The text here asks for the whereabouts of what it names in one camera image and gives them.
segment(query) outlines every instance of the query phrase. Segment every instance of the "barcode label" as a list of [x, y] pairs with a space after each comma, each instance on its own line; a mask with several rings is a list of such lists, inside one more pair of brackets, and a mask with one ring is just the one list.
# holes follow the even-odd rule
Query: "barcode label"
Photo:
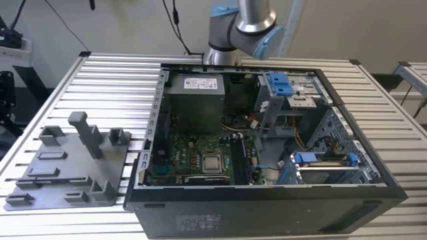
[[185, 78], [184, 89], [219, 89], [216, 78]]

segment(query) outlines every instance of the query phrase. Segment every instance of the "metal frame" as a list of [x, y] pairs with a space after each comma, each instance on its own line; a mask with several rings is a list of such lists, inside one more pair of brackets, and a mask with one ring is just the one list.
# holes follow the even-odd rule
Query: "metal frame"
[[427, 63], [399, 62], [392, 74], [400, 75], [427, 99]]
[[[200, 63], [200, 56], [148, 56], [92, 53], [80, 57], [29, 123], [22, 136], [0, 162], [0, 203], [14, 187], [34, 156], [44, 125], [64, 125], [62, 118], [74, 109], [85, 109], [90, 123], [100, 130], [122, 127], [132, 132], [126, 165], [122, 170], [118, 200], [112, 207], [72, 208], [5, 212], [0, 207], [0, 236], [22, 239], [57, 238], [144, 238], [144, 230], [133, 213], [122, 210], [124, 193], [130, 181], [130, 170], [142, 147], [146, 114], [152, 106], [160, 63]], [[355, 118], [360, 130], [409, 196], [351, 235], [327, 236], [347, 240], [424, 240], [427, 236], [427, 134], [411, 116], [376, 84], [369, 74], [347, 60], [284, 59], [257, 61], [243, 58], [244, 66], [321, 69], [335, 88], [344, 107]], [[389, 124], [400, 122], [397, 129]], [[324, 239], [307, 236], [300, 239]]]

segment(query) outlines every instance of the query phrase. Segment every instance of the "gray 3d printed part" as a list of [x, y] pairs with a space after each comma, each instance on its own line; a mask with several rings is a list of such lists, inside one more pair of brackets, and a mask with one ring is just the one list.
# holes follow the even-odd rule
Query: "gray 3d printed part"
[[121, 128], [100, 133], [85, 118], [84, 112], [73, 112], [68, 119], [78, 134], [62, 133], [58, 126], [44, 127], [42, 145], [5, 198], [6, 211], [114, 204], [130, 133]]

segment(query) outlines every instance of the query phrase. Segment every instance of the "sticker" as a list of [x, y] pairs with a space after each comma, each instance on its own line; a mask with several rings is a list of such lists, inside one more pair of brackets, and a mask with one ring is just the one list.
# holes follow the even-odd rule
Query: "sticker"
[[253, 120], [251, 123], [251, 128], [256, 129], [256, 126], [259, 125], [259, 121]]
[[215, 231], [219, 229], [221, 215], [176, 215], [177, 231]]
[[184, 89], [219, 89], [216, 78], [185, 78]]
[[304, 91], [304, 87], [300, 85], [293, 85], [292, 88], [295, 91]]
[[285, 163], [284, 163], [283, 161], [279, 161], [279, 162], [277, 162], [277, 165], [279, 165], [279, 167], [281, 168], [281, 167], [285, 165]]

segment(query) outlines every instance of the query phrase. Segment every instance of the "motherboard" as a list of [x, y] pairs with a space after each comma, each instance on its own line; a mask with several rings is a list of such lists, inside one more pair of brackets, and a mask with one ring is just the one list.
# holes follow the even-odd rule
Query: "motherboard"
[[252, 136], [236, 140], [231, 136], [175, 133], [168, 155], [167, 164], [153, 166], [153, 186], [263, 183]]

